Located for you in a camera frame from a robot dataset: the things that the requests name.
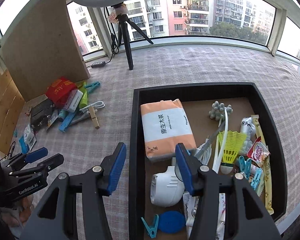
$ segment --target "plaid tablecloth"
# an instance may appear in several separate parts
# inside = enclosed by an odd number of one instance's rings
[[[133,71],[128,70],[124,53],[116,55],[103,68],[89,69],[88,82],[101,83],[89,95],[89,102],[102,100],[106,104],[97,113],[100,129],[96,130],[88,119],[69,127],[67,133],[54,126],[36,135],[34,149],[46,147],[48,156],[61,153],[65,158],[63,165],[50,172],[49,184],[62,171],[69,175],[87,171],[111,154],[118,142],[126,143],[128,155],[117,190],[105,197],[104,202],[113,239],[129,239],[128,168],[133,90],[183,83],[254,82],[270,109],[281,139],[288,177],[286,215],[293,210],[300,201],[300,76],[291,63],[268,53],[226,46],[222,49],[199,45],[183,49],[140,49],[132,55]],[[24,114],[27,106],[36,105],[38,100],[26,103],[16,128],[18,139],[30,121]],[[17,141],[15,153],[18,152]],[[34,203],[38,203],[44,192],[45,189],[35,194]],[[79,239],[84,239],[82,209],[77,206]]]

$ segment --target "red bag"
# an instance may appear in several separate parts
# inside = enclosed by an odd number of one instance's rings
[[[62,108],[67,102],[71,90],[77,89],[77,86],[67,80],[65,77],[60,77],[48,88],[46,96],[56,105],[57,108]]]

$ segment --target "orange and white tissue package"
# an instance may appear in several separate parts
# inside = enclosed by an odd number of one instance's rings
[[[146,155],[152,162],[175,156],[178,143],[196,148],[191,127],[179,99],[140,106]]]

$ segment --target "black tripod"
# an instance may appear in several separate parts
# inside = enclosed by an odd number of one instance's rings
[[[112,6],[113,8],[121,7],[123,3],[117,4]],[[119,14],[117,15],[116,19],[119,21],[118,26],[118,47],[121,45],[121,39],[123,38],[124,48],[126,50],[127,60],[129,69],[133,69],[133,60],[131,54],[131,47],[130,47],[130,38],[128,32],[128,24],[131,25],[142,37],[144,37],[149,43],[153,44],[153,42],[148,38],[148,36],[133,22],[131,21],[126,14]]]

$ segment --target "tripod leg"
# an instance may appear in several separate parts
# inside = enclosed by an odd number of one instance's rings
[[[119,24],[120,24],[120,28],[121,28],[121,32],[122,32],[124,48],[126,50],[128,66],[129,66],[129,69],[132,70],[133,69],[133,60],[132,60],[132,54],[131,54],[128,25],[125,22],[120,22]]]
[[[118,47],[121,46],[121,40],[122,40],[122,31],[120,28],[120,24],[118,24]]]
[[[138,27],[138,25],[136,25],[133,21],[126,19],[127,23],[129,23],[138,33],[140,33],[140,35],[142,37],[144,37],[146,39],[146,41],[148,41],[149,43],[153,44],[153,42],[151,41],[151,39],[149,39],[149,37]]]

